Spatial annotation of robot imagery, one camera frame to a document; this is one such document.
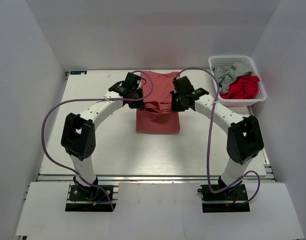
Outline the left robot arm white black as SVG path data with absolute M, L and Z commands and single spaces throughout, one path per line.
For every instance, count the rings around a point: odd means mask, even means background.
M 75 185 L 81 194 L 89 200 L 98 195 L 98 179 L 93 170 L 92 158 L 96 147 L 97 127 L 115 111 L 128 105 L 131 109 L 144 106 L 141 77 L 127 73 L 124 81 L 112 85 L 98 101 L 81 113 L 70 113 L 65 119 L 61 145 L 70 156 L 75 171 Z

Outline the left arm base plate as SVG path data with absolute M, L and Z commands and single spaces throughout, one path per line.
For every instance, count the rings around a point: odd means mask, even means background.
M 65 206 L 66 212 L 85 212 L 85 213 L 111 213 L 116 207 L 118 197 L 118 187 L 114 185 L 101 185 L 112 202 L 110 202 L 105 193 L 95 188 L 90 194 L 78 188 L 75 184 L 70 184 L 67 201 Z

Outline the salmon pink t-shirt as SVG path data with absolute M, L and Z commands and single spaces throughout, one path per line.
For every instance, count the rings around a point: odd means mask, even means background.
M 144 134 L 177 134 L 180 132 L 178 112 L 171 110 L 173 80 L 179 74 L 144 71 L 143 95 L 145 107 L 136 110 L 136 132 Z

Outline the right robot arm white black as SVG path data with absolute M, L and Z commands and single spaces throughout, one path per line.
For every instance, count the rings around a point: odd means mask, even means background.
M 244 117 L 217 103 L 205 89 L 195 89 L 186 76 L 175 78 L 173 85 L 172 111 L 192 109 L 212 120 L 227 134 L 226 151 L 229 160 L 218 180 L 218 192 L 222 198 L 231 199 L 236 195 L 236 185 L 241 182 L 249 163 L 264 148 L 257 118 L 251 115 Z

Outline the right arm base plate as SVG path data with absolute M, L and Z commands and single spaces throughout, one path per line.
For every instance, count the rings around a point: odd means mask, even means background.
M 208 185 L 197 189 L 202 199 L 203 213 L 245 213 L 250 212 L 245 184 L 239 184 L 230 190 L 212 193 Z

